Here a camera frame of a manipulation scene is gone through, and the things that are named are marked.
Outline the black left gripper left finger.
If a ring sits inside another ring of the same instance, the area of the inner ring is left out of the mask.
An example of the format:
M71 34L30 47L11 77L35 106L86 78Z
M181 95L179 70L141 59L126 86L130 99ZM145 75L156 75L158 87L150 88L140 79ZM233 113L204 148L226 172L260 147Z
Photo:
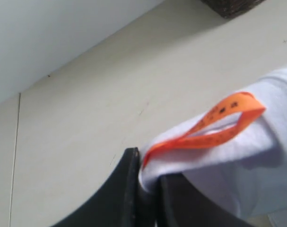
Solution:
M127 148L103 185L57 227L153 227L155 209L138 195L139 151Z

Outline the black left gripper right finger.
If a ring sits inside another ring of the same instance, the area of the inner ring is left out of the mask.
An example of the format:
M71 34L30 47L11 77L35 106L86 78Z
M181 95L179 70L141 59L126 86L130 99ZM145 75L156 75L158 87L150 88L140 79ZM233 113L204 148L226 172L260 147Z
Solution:
M199 192L182 174L164 175L158 182L159 227L248 227Z

